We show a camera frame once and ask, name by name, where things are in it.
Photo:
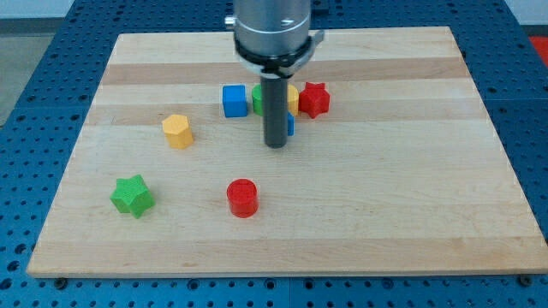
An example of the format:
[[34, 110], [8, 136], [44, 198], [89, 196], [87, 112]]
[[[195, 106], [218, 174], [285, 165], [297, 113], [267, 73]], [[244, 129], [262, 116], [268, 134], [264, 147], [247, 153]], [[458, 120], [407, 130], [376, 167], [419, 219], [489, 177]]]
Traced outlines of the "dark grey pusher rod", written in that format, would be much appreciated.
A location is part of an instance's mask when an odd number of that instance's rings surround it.
[[273, 149], [282, 148], [288, 138], [288, 81], [260, 79], [265, 144]]

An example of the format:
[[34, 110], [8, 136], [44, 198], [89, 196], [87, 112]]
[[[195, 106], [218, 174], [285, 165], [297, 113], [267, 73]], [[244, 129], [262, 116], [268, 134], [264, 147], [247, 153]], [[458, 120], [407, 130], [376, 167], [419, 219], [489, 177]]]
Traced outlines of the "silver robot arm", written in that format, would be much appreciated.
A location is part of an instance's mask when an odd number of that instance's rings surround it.
[[307, 0], [235, 0], [224, 17], [240, 62], [260, 77], [264, 142], [273, 149], [289, 135], [289, 79], [324, 40], [323, 31], [310, 33], [311, 19]]

